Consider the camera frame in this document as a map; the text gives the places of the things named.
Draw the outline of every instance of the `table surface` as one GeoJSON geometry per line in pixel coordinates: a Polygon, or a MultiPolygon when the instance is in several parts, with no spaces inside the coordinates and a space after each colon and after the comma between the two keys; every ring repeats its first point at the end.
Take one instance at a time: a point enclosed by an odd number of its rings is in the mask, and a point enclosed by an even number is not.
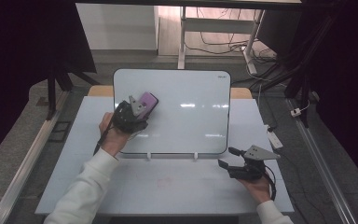
{"type": "MultiPolygon", "coordinates": [[[[247,149],[257,145],[272,150],[266,129],[250,92],[232,89],[248,99],[231,99],[228,143],[247,149]]],[[[84,161],[92,157],[98,140],[98,118],[113,106],[111,86],[91,88],[83,100],[75,123],[45,193],[36,209],[48,214],[78,174],[84,161]]],[[[255,212],[255,201],[227,171],[217,165],[222,159],[230,165],[243,165],[243,160],[227,151],[219,156],[191,158],[128,158],[119,155],[120,166],[115,170],[110,189],[98,211],[109,216],[188,216],[241,215],[255,212]]],[[[266,161],[277,178],[276,204],[283,212],[293,212],[282,175],[276,161],[266,161]]]]}

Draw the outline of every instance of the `white sweater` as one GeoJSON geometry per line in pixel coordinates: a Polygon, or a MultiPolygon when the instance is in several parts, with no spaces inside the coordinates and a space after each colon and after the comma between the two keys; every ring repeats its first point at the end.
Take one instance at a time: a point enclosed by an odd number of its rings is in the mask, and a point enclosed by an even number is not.
{"type": "MultiPolygon", "coordinates": [[[[57,202],[45,223],[92,223],[107,192],[110,176],[118,164],[118,160],[100,149],[91,160],[85,162],[82,172],[57,202]]],[[[293,223],[290,217],[278,211],[273,201],[258,205],[257,213],[263,224],[293,223]]]]}

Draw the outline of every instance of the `hand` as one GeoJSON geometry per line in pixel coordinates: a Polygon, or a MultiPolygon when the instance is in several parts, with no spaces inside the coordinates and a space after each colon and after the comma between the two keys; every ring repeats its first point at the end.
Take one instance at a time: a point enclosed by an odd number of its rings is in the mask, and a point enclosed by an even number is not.
{"type": "Polygon", "coordinates": [[[269,195],[269,182],[264,176],[257,180],[238,179],[238,181],[249,190],[257,204],[271,200],[269,195]]]}
{"type": "MultiPolygon", "coordinates": [[[[100,123],[100,132],[106,130],[107,126],[109,125],[109,121],[113,117],[113,113],[105,113],[103,115],[103,120],[100,123]]],[[[129,133],[124,133],[117,128],[112,128],[109,130],[106,138],[101,145],[101,148],[109,153],[111,156],[115,157],[118,152],[126,146],[128,139],[130,138],[129,133]]]]}

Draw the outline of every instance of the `black cloth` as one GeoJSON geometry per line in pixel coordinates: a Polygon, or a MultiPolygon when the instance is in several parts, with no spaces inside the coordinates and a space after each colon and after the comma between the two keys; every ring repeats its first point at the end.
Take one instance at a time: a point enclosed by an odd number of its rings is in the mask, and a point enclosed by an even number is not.
{"type": "Polygon", "coordinates": [[[27,104],[30,88],[63,63],[95,72],[76,5],[0,0],[0,143],[27,104]]]}
{"type": "Polygon", "coordinates": [[[342,8],[311,68],[317,111],[358,167],[358,1],[342,8]]]}

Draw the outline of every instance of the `wall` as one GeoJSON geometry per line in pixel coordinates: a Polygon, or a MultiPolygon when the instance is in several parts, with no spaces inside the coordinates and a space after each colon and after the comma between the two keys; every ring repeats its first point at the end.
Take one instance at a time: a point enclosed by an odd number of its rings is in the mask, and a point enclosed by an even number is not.
{"type": "Polygon", "coordinates": [[[158,7],[76,4],[90,49],[157,49],[158,7]]]}

